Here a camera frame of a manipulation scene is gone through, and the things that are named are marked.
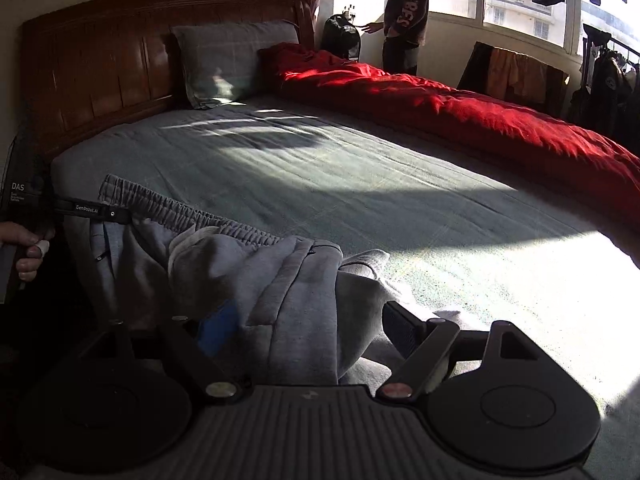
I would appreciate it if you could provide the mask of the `person's left hand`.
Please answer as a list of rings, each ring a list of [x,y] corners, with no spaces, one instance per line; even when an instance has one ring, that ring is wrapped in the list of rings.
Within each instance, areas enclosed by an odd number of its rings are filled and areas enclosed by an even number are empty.
[[[20,258],[14,264],[14,268],[21,281],[31,282],[35,279],[54,234],[52,230],[36,234],[14,222],[0,223],[1,244],[17,247],[17,255]]]

